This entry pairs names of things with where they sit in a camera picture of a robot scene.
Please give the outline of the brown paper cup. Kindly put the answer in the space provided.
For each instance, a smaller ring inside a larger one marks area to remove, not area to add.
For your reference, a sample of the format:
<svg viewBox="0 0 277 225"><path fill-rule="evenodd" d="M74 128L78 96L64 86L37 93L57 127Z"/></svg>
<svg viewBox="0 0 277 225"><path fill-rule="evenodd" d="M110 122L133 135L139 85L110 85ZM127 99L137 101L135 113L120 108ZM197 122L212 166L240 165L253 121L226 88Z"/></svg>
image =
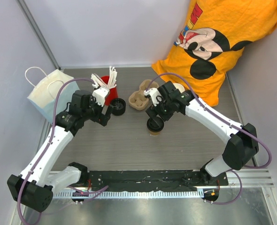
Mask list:
<svg viewBox="0 0 277 225"><path fill-rule="evenodd" d="M157 135L159 135L159 134L161 133L161 131L149 130L149 133L150 133L150 135L152 135L152 136L157 136Z"/></svg>

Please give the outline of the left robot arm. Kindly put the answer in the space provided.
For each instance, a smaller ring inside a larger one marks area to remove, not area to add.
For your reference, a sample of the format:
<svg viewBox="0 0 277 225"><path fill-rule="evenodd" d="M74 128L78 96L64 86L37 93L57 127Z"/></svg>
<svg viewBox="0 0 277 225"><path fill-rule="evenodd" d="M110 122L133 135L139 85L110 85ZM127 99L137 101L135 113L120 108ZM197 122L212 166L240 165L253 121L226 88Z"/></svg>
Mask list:
<svg viewBox="0 0 277 225"><path fill-rule="evenodd" d="M55 127L51 128L47 139L33 160L18 175L10 175L7 180L13 199L37 212L47 209L55 194L67 186L76 184L83 187L88 182L86 166L72 162L57 175L49 173L58 157L87 120L106 126L113 111L109 107L102 110L109 95L109 89L101 87L93 92L77 90L71 99L69 110L55 117Z"/></svg>

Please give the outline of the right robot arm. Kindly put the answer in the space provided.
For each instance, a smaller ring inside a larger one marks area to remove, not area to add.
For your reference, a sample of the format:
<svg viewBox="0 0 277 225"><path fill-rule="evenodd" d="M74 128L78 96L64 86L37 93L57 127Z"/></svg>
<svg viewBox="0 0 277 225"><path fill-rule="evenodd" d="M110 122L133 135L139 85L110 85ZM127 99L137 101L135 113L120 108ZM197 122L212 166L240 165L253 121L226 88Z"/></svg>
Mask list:
<svg viewBox="0 0 277 225"><path fill-rule="evenodd" d="M152 101L146 110L150 132L161 132L164 123L179 112L200 122L225 143L223 153L200 169L198 179L205 185L213 184L220 174L230 169L240 170L259 151L256 128L252 124L242 125L230 120L207 106L191 90L180 92L172 82L167 82L145 90L144 96Z"/></svg>

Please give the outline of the black coffee cup lid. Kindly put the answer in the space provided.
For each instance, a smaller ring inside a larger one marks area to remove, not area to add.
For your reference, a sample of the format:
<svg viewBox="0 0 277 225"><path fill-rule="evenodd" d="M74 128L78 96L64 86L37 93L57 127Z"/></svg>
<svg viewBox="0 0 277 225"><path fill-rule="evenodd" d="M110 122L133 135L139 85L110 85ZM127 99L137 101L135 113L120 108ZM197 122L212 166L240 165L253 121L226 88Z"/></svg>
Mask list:
<svg viewBox="0 0 277 225"><path fill-rule="evenodd" d="M149 131L160 132L164 128L164 121L159 117L149 118L147 120L146 126Z"/></svg>

